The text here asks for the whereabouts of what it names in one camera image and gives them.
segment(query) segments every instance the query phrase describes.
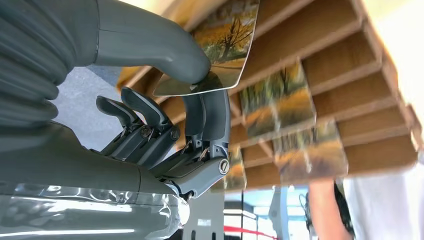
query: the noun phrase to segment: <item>person's arm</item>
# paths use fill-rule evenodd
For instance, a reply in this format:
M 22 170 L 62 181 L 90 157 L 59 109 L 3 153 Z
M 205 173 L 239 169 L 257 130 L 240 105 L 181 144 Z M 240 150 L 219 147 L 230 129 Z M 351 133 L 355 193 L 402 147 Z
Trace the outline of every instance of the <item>person's arm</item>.
M 320 240 L 353 239 L 340 217 L 333 179 L 311 182 L 308 198 L 312 225 Z

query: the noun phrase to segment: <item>wooden display rack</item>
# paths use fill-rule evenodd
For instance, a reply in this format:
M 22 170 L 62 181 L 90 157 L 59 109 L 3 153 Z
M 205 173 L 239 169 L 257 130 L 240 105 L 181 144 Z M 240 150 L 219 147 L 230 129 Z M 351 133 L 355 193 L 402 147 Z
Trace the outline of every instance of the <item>wooden display rack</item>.
M 167 14 L 189 31 L 222 2 L 198 1 L 202 11 L 191 11 L 197 14 L 189 16 L 178 14 L 186 11 L 175 3 Z M 331 118 L 337 121 L 349 175 L 408 167 L 417 161 L 416 150 L 422 147 L 420 123 L 402 100 L 394 64 L 370 25 L 362 3 L 261 0 L 244 72 L 239 85 L 228 91 L 232 114 L 230 148 L 242 149 L 248 188 L 278 185 L 280 176 L 269 141 L 246 144 L 248 136 L 238 92 L 299 60 L 312 92 L 317 122 Z M 117 87 L 129 86 L 155 99 L 184 133 L 186 113 L 182 98 L 152 95 L 161 76 L 152 67 L 132 67 L 123 71 Z M 181 136 L 177 145 L 182 148 L 184 144 L 185 136 Z

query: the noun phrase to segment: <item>autumn painting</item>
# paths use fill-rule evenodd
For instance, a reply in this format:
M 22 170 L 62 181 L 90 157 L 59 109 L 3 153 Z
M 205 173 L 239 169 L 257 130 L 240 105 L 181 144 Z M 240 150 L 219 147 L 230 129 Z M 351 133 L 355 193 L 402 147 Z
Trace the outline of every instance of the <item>autumn painting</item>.
M 229 0 L 191 35 L 210 60 L 209 74 L 197 84 L 164 75 L 155 96 L 191 95 L 235 87 L 253 40 L 259 0 Z
M 247 135 L 278 133 L 315 122 L 315 107 L 302 66 L 283 68 L 240 92 Z
M 282 184 L 348 173 L 348 162 L 334 121 L 283 135 L 272 141 Z
M 245 166 L 240 148 L 229 153 L 229 164 L 229 172 L 211 187 L 213 192 L 239 191 L 246 188 Z

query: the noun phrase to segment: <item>joint screw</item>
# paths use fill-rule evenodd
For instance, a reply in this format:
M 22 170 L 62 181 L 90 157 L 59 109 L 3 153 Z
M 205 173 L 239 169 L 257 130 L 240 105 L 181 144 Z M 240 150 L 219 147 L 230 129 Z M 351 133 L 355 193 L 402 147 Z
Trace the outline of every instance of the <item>joint screw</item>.
M 230 162 L 227 159 L 222 159 L 219 162 L 219 172 L 226 175 L 230 171 Z
M 146 125 L 142 126 L 141 135 L 143 137 L 148 137 L 151 133 L 152 133 L 152 130 L 148 126 Z
M 180 129 L 179 129 L 179 128 L 174 127 L 174 128 L 171 130 L 171 132 L 169 133 L 169 135 L 170 135 L 170 137 L 171 137 L 171 139 L 172 139 L 173 141 L 177 141 L 177 140 L 180 138 Z

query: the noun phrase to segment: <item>robotic hand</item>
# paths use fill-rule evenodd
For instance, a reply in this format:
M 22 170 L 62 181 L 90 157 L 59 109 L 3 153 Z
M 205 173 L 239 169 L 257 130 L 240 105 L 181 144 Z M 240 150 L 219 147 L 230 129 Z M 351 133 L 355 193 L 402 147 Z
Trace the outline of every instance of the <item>robotic hand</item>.
M 154 101 L 132 89 L 122 90 L 124 104 L 96 100 L 123 127 L 101 152 L 85 149 L 71 129 L 52 121 L 58 111 L 48 100 L 75 66 L 150 65 L 183 82 L 202 80 L 209 59 L 176 23 L 117 0 L 4 0 L 0 25 L 0 192 L 2 182 L 31 183 L 188 200 L 228 172 L 225 90 L 183 97 L 187 144 L 165 160 L 179 130 Z M 143 224 L 147 230 L 134 239 L 158 222 Z

